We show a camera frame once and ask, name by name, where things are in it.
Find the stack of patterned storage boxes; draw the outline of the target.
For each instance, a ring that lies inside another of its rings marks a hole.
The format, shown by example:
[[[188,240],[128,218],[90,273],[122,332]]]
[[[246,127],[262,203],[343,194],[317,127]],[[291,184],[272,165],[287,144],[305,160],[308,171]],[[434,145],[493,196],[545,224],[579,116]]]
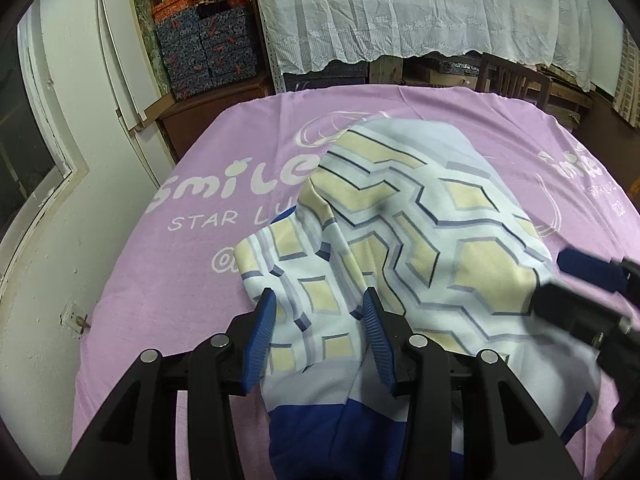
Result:
[[[176,100],[258,74],[262,62],[250,0],[166,0],[153,6],[152,18]]]

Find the blue red white hooded jacket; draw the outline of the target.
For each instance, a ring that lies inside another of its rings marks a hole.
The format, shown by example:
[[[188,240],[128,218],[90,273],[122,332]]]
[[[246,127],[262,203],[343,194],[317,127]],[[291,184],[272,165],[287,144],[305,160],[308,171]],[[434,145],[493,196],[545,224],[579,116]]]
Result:
[[[260,392],[280,479],[390,479],[408,403],[381,382],[363,295],[460,356],[494,350],[568,442],[592,416],[591,351],[529,307],[554,278],[526,212],[446,122],[345,130],[296,205],[235,246],[247,295],[277,299]]]

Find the white boards leaning on wall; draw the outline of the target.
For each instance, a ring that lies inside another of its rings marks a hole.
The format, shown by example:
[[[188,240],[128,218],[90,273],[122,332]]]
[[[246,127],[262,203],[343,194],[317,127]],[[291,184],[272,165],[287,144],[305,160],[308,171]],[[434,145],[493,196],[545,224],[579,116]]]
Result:
[[[117,109],[128,131],[142,131],[162,114],[163,99],[145,49],[134,0],[96,0],[101,47]]]

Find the white lace curtain cloth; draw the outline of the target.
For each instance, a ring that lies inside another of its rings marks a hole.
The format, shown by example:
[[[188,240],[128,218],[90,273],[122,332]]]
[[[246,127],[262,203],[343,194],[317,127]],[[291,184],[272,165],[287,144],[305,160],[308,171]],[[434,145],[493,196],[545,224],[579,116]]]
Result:
[[[588,0],[258,0],[280,71],[475,51],[555,65],[590,86]]]

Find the beige patterned window curtain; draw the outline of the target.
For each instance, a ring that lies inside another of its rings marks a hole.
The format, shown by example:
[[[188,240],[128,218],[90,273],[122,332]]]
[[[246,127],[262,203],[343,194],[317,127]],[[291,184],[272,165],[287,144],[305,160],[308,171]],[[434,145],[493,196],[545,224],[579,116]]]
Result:
[[[613,108],[631,128],[639,128],[640,107],[639,48],[628,29],[624,29]]]

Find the wall power socket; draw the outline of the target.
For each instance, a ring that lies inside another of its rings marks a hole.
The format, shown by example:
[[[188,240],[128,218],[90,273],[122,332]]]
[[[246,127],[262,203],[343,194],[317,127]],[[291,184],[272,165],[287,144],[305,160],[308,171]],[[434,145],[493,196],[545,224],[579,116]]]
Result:
[[[77,337],[85,335],[91,327],[89,315],[74,302],[64,307],[60,314],[60,324]]]

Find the window with metal frame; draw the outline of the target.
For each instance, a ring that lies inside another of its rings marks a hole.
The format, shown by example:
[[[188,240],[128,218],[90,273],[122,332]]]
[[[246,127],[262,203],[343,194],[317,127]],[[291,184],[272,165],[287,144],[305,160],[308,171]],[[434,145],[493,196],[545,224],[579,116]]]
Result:
[[[1,41],[1,277],[85,165],[56,95],[35,1]]]

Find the brown wooden cabinet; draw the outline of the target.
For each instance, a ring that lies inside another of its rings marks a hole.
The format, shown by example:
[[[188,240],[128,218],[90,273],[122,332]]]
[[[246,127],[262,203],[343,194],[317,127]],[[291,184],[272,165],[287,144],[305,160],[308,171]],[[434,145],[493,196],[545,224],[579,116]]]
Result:
[[[273,95],[271,76],[260,73],[252,79],[216,88],[172,104],[157,119],[157,125],[174,162],[178,162],[213,121],[235,104]]]

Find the dark wooden chair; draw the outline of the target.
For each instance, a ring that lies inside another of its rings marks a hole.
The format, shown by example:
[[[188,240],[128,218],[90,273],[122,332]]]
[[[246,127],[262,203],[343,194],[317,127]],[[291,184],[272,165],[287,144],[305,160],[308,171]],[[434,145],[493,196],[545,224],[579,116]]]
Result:
[[[535,105],[540,110],[545,110],[551,92],[551,80],[547,76],[489,53],[483,53],[480,57],[476,92],[494,92],[504,98],[525,101],[533,84],[538,86]]]

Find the pink printed bed sheet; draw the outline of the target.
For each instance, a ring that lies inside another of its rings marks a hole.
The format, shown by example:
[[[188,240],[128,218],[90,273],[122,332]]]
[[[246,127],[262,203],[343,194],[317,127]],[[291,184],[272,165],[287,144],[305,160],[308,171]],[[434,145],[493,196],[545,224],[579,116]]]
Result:
[[[293,209],[345,130],[395,118],[461,131],[528,215],[554,277],[556,255],[567,246],[605,259],[638,258],[634,205],[574,136],[532,104],[462,88],[363,86],[235,105],[155,193],[115,264],[81,346],[74,438],[143,350],[189,351],[252,310],[257,299],[244,288],[235,246]],[[623,442],[612,421],[615,387],[599,374],[591,418],[564,442],[586,479],[599,477]],[[260,385],[233,401],[233,418],[247,478],[280,479],[270,463]]]

